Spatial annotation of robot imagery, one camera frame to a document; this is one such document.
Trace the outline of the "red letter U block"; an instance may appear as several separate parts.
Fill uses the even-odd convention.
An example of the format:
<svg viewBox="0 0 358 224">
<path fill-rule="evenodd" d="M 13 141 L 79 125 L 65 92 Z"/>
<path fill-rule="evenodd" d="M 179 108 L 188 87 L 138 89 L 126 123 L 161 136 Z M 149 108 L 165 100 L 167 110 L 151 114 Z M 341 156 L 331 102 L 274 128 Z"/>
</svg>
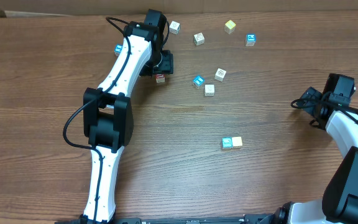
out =
<svg viewBox="0 0 358 224">
<path fill-rule="evenodd" d="M 155 80 L 156 80 L 156 83 L 164 83 L 165 75 L 164 74 L 156 74 Z"/>
</svg>

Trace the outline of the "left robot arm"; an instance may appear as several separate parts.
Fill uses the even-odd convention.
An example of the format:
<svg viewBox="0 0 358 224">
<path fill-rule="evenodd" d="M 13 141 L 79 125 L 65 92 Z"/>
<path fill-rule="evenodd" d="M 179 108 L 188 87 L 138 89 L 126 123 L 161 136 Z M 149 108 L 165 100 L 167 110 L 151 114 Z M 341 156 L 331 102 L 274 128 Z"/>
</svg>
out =
<svg viewBox="0 0 358 224">
<path fill-rule="evenodd" d="M 111 223 L 119 160 L 131 140 L 134 119 L 131 93 L 140 76 L 173 73 L 173 54 L 164 49 L 168 25 L 160 11 L 148 10 L 144 22 L 130 22 L 112 70 L 83 95 L 84 135 L 91 147 L 92 171 L 88 203 L 80 223 Z"/>
</svg>

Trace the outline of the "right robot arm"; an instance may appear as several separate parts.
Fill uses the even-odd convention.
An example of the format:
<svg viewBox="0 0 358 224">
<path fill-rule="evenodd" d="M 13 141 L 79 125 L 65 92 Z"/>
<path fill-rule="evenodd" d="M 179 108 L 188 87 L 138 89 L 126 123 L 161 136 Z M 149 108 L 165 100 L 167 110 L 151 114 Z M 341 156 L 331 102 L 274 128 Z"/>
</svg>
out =
<svg viewBox="0 0 358 224">
<path fill-rule="evenodd" d="M 342 162 L 321 199 L 288 202 L 264 223 L 358 223 L 358 109 L 350 106 L 355 91 L 352 77 L 331 73 L 323 91 L 310 87 L 292 101 L 292 108 L 312 115 L 312 127 L 332 137 Z"/>
</svg>

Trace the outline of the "white block blue side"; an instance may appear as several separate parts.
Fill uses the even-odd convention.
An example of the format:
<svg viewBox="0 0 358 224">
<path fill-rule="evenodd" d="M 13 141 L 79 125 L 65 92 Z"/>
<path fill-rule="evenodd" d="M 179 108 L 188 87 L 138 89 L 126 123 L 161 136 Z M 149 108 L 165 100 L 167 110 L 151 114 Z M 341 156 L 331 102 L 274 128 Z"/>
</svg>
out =
<svg viewBox="0 0 358 224">
<path fill-rule="evenodd" d="M 232 137 L 222 138 L 222 148 L 223 149 L 232 149 L 233 148 Z"/>
</svg>

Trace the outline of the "yellow side picture block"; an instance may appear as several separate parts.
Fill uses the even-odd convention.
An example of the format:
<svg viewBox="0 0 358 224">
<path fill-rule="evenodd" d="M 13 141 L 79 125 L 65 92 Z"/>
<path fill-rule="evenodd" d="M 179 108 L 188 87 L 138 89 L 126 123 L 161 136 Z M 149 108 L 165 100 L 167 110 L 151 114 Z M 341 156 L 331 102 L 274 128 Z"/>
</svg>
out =
<svg viewBox="0 0 358 224">
<path fill-rule="evenodd" d="M 232 137 L 232 147 L 233 148 L 240 148 L 243 146 L 242 138 L 240 136 L 238 137 Z"/>
</svg>

